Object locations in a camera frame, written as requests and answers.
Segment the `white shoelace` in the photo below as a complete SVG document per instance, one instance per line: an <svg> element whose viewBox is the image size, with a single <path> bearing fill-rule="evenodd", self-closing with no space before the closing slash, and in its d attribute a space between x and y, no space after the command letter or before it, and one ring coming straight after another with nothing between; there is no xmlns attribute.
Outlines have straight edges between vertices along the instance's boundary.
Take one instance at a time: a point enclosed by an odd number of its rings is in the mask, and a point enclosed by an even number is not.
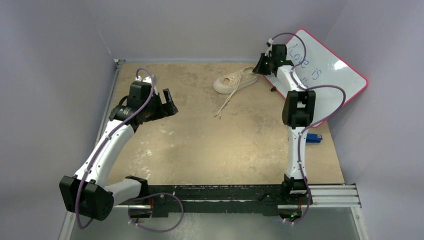
<svg viewBox="0 0 424 240"><path fill-rule="evenodd" d="M219 108L219 110L217 111L214 117L219 117L219 119L221 119L222 111L225 108L225 106L229 103L230 99L235 94L235 92L238 90L238 87L241 82L241 78L242 78L242 73L240 71L236 73L231 73L229 75L222 77L223 80L228 80L230 83L234 82L234 85L232 86L232 91L229 93L228 97L226 98L224 103L221 105L221 107Z"/></svg>

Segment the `beige sneaker shoe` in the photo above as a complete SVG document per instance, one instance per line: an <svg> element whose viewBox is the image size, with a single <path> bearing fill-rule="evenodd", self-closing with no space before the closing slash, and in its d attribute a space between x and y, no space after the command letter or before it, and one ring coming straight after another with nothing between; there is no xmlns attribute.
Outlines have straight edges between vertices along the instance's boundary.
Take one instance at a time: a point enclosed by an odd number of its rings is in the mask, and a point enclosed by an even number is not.
<svg viewBox="0 0 424 240"><path fill-rule="evenodd" d="M245 67L217 78L212 86L217 93L230 95L255 84L257 81L258 75L253 73L253 67Z"/></svg>

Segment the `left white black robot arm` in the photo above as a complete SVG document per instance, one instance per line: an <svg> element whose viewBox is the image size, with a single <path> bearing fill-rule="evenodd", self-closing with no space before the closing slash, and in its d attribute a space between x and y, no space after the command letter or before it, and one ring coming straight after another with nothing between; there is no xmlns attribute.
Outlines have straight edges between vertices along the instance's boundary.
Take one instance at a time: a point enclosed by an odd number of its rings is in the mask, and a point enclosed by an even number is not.
<svg viewBox="0 0 424 240"><path fill-rule="evenodd" d="M165 101L150 81L134 81L110 113L104 133L88 159L73 176L63 176L59 189L67 211L94 220L105 220L112 208L128 200L138 205L149 199L148 181L127 176L108 185L119 154L140 125L175 115L171 92L163 89Z"/></svg>

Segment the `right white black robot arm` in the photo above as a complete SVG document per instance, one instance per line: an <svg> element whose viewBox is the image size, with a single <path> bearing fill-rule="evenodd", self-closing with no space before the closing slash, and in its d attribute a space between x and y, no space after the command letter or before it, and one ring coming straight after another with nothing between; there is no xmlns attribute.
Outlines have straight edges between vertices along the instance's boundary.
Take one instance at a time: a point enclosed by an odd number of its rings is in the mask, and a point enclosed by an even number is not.
<svg viewBox="0 0 424 240"><path fill-rule="evenodd" d="M284 174L280 196L288 204L308 194L305 168L306 138L308 126L314 119L316 93L300 82L295 65L287 59L287 46L267 44L268 49L260 55L253 73L273 75L286 87L282 109L282 122L288 132L288 167Z"/></svg>

